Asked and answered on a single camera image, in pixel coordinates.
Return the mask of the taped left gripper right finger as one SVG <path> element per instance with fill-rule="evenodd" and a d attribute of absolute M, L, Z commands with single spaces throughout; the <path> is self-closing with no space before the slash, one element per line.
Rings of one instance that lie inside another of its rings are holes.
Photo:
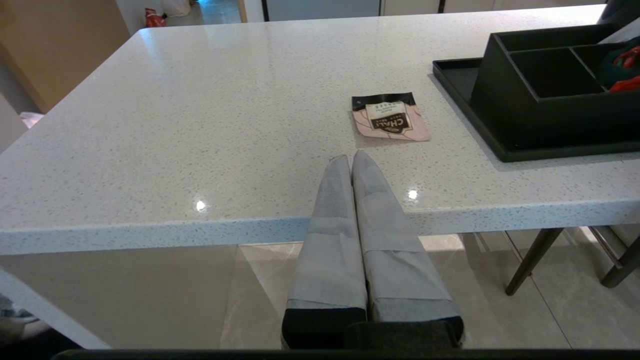
<path fill-rule="evenodd" d="M 351 175 L 372 318 L 461 326 L 450 292 L 381 168 L 359 150 Z"/>

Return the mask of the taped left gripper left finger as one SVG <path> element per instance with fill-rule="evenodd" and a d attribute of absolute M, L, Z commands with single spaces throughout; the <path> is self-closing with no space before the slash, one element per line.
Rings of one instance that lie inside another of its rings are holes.
<path fill-rule="evenodd" d="M 341 348 L 345 330 L 366 322 L 367 287 L 349 159 L 322 176 L 282 319 L 284 348 Z"/>

